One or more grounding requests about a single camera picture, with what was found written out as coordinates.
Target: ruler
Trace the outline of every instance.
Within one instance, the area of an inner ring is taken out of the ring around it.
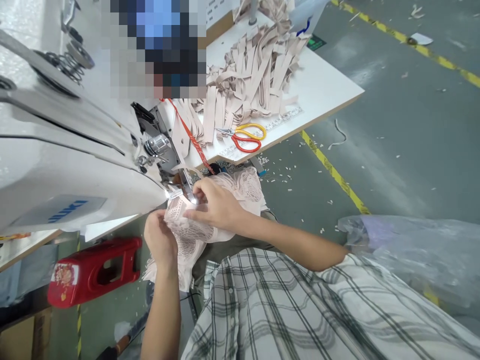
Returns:
[[[272,120],[266,126],[264,126],[264,128],[266,129],[267,135],[269,133],[271,133],[272,131],[276,130],[277,128],[281,127],[282,125],[284,125],[286,123],[289,123],[290,121],[292,121],[293,119],[298,117],[303,112],[304,112],[304,110],[300,106],[298,106],[298,107],[290,110],[289,112],[287,112],[284,115],[279,115],[278,118]],[[262,136],[262,131],[257,130],[256,132],[253,132],[253,135],[261,137]],[[249,143],[247,141],[239,141],[239,143],[240,143],[240,146],[242,146],[242,147],[247,147],[249,145]],[[235,156],[235,158],[241,158],[245,155],[245,153],[238,150],[237,147],[235,146],[235,144],[233,144],[233,145],[223,149],[221,152],[218,153],[218,155],[220,155],[221,157],[226,158],[226,159],[234,160],[233,155],[237,155],[237,156]]]

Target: white sewing table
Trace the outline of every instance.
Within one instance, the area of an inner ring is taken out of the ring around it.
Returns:
[[[230,51],[232,45],[252,29],[248,21],[248,18],[245,17],[206,48],[206,64],[208,66],[225,65],[225,53]],[[257,24],[259,26],[273,25],[273,22],[262,13],[257,12]],[[364,92],[361,87],[306,46],[300,53],[298,63],[300,68],[292,74],[290,89],[287,94],[284,94],[284,98],[298,95],[298,103],[287,106],[287,114],[284,116],[274,115],[254,120],[255,123],[261,124],[267,129],[267,135],[261,141],[260,150],[254,153],[241,152],[235,147],[230,137],[218,140],[214,136],[213,144],[202,148],[209,163],[225,160],[235,165],[241,164],[293,134],[336,113],[353,103]],[[163,104],[167,107],[166,113],[170,117],[167,121],[172,125],[171,117],[175,110],[170,103],[164,102]],[[255,144],[243,142],[242,146],[245,148],[250,146],[253,149]],[[201,169],[204,167],[192,145],[190,145],[185,162],[191,168]]]

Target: plaid shirt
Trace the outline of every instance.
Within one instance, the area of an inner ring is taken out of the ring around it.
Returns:
[[[480,358],[480,339],[367,259],[313,272],[249,248],[209,265],[182,359]]]

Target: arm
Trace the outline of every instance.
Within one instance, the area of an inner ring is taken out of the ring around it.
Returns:
[[[165,210],[152,212],[144,237],[156,263],[155,289],[146,322],[141,360],[178,359],[180,293],[177,241],[163,220]]]
[[[265,241],[311,271],[323,271],[341,263],[348,250],[323,237],[255,216],[245,211],[238,234]]]
[[[348,250],[323,237],[282,225],[244,210],[229,191],[208,178],[197,181],[193,193],[208,201],[208,211],[188,210],[186,217],[262,240],[311,271],[322,271],[341,263]]]

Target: juki logo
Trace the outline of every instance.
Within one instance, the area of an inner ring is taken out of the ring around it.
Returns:
[[[63,219],[68,214],[75,211],[76,209],[78,209],[79,207],[81,207],[83,204],[86,204],[86,203],[88,203],[88,201],[85,201],[85,200],[77,200],[77,201],[71,203],[66,208],[64,208],[63,210],[60,210],[59,212],[57,212],[52,217],[49,217],[48,218],[48,223],[49,224],[56,223],[57,221],[59,221],[60,219]]]

